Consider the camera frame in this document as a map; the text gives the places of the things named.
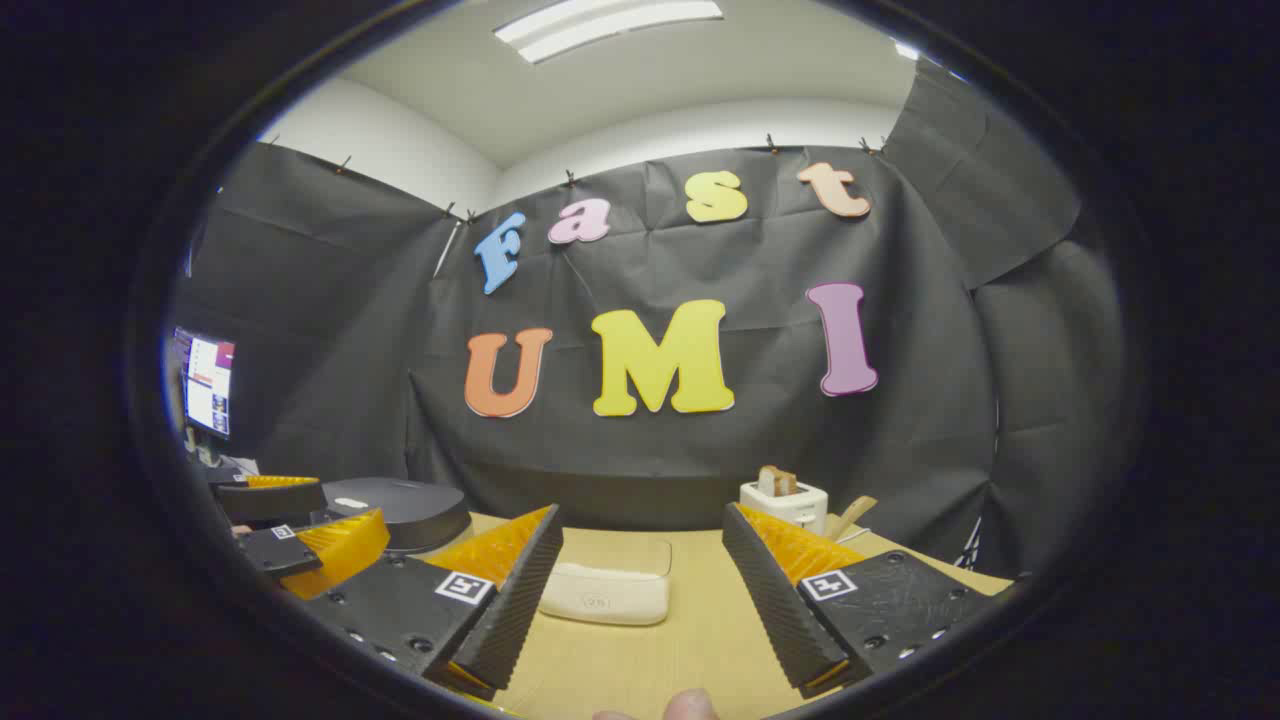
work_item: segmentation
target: orange letter u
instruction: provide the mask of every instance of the orange letter u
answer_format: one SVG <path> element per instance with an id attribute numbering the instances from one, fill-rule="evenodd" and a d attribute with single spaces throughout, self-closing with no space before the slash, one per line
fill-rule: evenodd
<path id="1" fill-rule="evenodd" d="M 543 346 L 550 340 L 552 331 L 547 328 L 529 328 L 516 333 L 520 369 L 516 373 L 516 387 L 507 393 L 493 391 L 493 368 L 498 363 L 498 350 L 507 345 L 507 336 L 486 333 L 467 341 L 471 363 L 467 365 L 467 379 L 462 388 L 467 407 L 484 418 L 511 418 L 524 413 L 538 395 Z"/>

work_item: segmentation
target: monitor screen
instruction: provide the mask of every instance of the monitor screen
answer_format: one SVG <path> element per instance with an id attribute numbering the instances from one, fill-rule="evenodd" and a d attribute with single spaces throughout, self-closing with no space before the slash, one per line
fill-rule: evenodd
<path id="1" fill-rule="evenodd" d="M 215 436 L 230 439 L 232 360 L 236 345 L 210 337 L 191 337 L 187 360 L 187 419 Z"/>

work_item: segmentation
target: table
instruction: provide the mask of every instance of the table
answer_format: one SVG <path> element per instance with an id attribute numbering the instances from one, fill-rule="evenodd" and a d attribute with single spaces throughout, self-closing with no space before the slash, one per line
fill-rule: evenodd
<path id="1" fill-rule="evenodd" d="M 828 523 L 835 519 L 829 516 Z M 471 533 L 504 521 L 472 514 Z M 854 525 L 844 534 L 859 529 Z M 564 528 L 561 560 L 608 566 L 611 559 L 618 562 L 643 552 L 648 541 L 671 544 L 667 619 L 630 628 L 538 612 L 511 685 L 498 692 L 494 705 L 530 720 L 588 720 L 599 710 L 657 720 L 671 696 L 701 687 L 710 693 L 721 717 L 736 720 L 774 715 L 817 700 L 804 701 L 787 684 L 746 585 L 721 544 L 721 530 L 628 533 Z M 867 557 L 905 550 L 984 594 L 1011 583 L 961 570 L 869 530 L 842 544 Z"/>

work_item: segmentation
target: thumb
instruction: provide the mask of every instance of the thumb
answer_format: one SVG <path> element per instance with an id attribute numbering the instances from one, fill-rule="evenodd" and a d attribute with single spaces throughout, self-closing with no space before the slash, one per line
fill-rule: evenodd
<path id="1" fill-rule="evenodd" d="M 719 716 L 712 707 L 712 697 L 707 691 L 698 688 L 676 693 L 676 697 L 667 703 L 662 720 L 719 720 Z"/>

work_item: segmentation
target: black fabric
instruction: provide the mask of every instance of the black fabric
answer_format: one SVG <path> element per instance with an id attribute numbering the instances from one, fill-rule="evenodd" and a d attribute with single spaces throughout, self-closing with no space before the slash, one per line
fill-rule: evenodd
<path id="1" fill-rule="evenodd" d="M 1135 238 L 1105 238 L 1036 140 L 928 60 L 883 156 L 960 258 L 989 354 L 1000 427 L 988 482 L 965 503 L 982 516 L 974 569 L 1037 570 L 1051 541 L 1121 480 L 1106 448 L 1123 443 L 1105 441 L 1125 430 L 1139 360 L 1107 242 Z M 881 507 L 864 516 L 877 529 Z M 946 544 L 965 539 L 948 533 Z"/>
<path id="2" fill-rule="evenodd" d="M 236 342 L 229 455 L 265 473 L 403 477 L 403 359 L 453 219 L 266 145 L 215 196 L 175 324 Z"/>
<path id="3" fill-rule="evenodd" d="M 796 179 L 831 163 L 869 215 L 841 218 Z M 730 170 L 746 214 L 695 223 L 685 181 Z M 570 202 L 611 202 L 609 233 L 552 245 Z M 518 270 L 484 295 L 474 249 L 512 213 Z M 253 149 L 224 184 L 177 320 L 237 341 L 233 450 L 264 471 L 401 477 L 515 516 L 558 502 L 575 527 L 705 529 L 774 464 L 864 524 L 979 570 L 1036 569 L 1114 478 L 1108 409 L 1132 361 L 1089 208 L 1034 140 L 972 87 L 919 64 L 884 152 L 719 150 L 623 167 L 495 208 L 454 232 L 438 209 L 326 163 Z M 805 291 L 865 291 L 869 392 L 819 389 L 827 347 Z M 630 309 L 660 341 L 691 300 L 726 305 L 728 411 L 600 418 L 591 320 Z M 481 418 L 463 398 L 480 333 L 545 327 L 538 395 Z M 515 383 L 518 348 L 494 387 Z M 675 392 L 675 383 L 669 392 Z"/>
<path id="4" fill-rule="evenodd" d="M 840 218 L 819 204 L 796 179 L 818 161 L 852 172 L 852 192 L 873 204 L 869 215 Z M 742 181 L 750 202 L 742 218 L 689 217 L 685 181 L 707 170 Z M 612 204 L 609 234 L 549 243 L 559 210 L 586 197 Z M 527 217 L 520 265 L 485 296 L 472 249 L 513 211 Z M 861 324 L 879 373 L 870 392 L 819 389 L 827 347 L 805 291 L 831 282 L 865 291 Z M 680 414 L 668 400 L 659 413 L 596 416 L 600 341 L 591 320 L 635 310 L 657 341 L 675 309 L 699 299 L 726 305 L 719 347 L 735 406 Z M 883 529 L 927 551 L 940 550 L 934 538 L 966 534 L 977 516 L 972 498 L 995 443 L 978 315 L 919 195 L 860 150 L 699 152 L 539 192 L 460 232 L 426 305 L 449 311 L 431 315 L 411 364 L 410 469 L 462 487 L 479 507 L 515 515 L 554 501 L 573 525 L 714 528 L 737 486 L 774 464 L 827 489 L 836 510 L 859 495 L 881 498 Z M 471 413 L 462 393 L 467 340 L 531 327 L 554 333 L 532 404 L 509 419 Z M 499 351 L 495 388 L 513 384 L 517 360 L 513 342 Z"/>

